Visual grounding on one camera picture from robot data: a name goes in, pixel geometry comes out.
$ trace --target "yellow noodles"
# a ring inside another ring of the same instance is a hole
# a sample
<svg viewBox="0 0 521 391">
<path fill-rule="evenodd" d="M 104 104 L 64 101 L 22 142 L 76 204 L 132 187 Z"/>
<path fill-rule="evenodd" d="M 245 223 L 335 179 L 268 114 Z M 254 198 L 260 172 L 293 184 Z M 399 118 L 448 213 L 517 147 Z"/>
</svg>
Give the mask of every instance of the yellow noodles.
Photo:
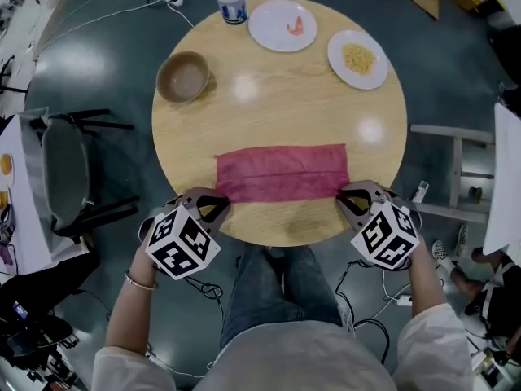
<svg viewBox="0 0 521 391">
<path fill-rule="evenodd" d="M 345 66 L 360 75 L 369 74 L 376 60 L 372 51 L 357 43 L 342 46 L 342 56 Z"/>
</svg>

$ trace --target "brown bowl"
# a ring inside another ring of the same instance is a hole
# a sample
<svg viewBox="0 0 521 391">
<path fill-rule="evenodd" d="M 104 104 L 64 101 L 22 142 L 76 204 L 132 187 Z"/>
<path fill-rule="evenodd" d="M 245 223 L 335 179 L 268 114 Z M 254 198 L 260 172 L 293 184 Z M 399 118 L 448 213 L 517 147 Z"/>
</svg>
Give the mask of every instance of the brown bowl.
<svg viewBox="0 0 521 391">
<path fill-rule="evenodd" d="M 203 92 L 210 78 L 206 59 L 197 52 L 178 52 L 168 58 L 157 72 L 155 84 L 163 99 L 183 103 Z"/>
</svg>

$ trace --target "round wooden table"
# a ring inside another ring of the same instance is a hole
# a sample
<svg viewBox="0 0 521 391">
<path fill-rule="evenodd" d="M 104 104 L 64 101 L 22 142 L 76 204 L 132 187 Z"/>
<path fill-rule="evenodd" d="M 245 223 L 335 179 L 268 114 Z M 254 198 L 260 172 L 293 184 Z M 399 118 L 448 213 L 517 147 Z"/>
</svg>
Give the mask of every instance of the round wooden table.
<svg viewBox="0 0 521 391">
<path fill-rule="evenodd" d="M 250 14 L 266 1 L 250 0 Z M 215 155 L 276 145 L 345 143 L 351 181 L 391 185 L 407 134 L 394 68 L 389 65 L 387 80 L 376 90 L 356 90 L 341 81 L 327 60 L 327 43 L 340 30 L 363 29 L 329 7 L 295 1 L 318 24 L 315 41 L 302 51 L 269 51 L 250 37 L 245 24 L 228 25 L 220 12 L 197 24 L 174 49 L 199 52 L 212 71 L 208 88 L 195 101 L 173 104 L 157 91 L 154 95 L 155 149 L 177 193 L 215 187 Z M 294 246 L 348 228 L 329 198 L 233 204 L 221 231 L 254 244 Z"/>
</svg>

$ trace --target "folded cloth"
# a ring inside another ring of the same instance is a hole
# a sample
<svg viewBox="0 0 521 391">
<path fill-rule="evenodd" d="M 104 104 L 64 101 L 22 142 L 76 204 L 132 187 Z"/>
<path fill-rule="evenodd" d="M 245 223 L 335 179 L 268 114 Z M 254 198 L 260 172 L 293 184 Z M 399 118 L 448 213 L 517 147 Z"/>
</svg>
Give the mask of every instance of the folded cloth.
<svg viewBox="0 0 521 391">
<path fill-rule="evenodd" d="M 348 182 L 344 144 L 252 147 L 217 156 L 216 189 L 232 203 L 322 199 Z"/>
</svg>

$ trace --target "white shirt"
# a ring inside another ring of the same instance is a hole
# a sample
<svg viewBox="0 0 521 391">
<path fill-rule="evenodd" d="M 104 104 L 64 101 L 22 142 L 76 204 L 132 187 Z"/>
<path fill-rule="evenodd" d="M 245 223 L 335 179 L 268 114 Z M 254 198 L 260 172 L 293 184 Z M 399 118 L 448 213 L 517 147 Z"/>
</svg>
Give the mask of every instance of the white shirt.
<svg viewBox="0 0 521 391">
<path fill-rule="evenodd" d="M 306 321 L 266 324 L 236 336 L 196 391 L 471 391 L 474 374 L 462 323 L 438 305 L 418 314 L 398 339 L 393 377 L 345 329 Z M 174 391 L 171 375 L 142 355 L 103 348 L 93 391 Z"/>
</svg>

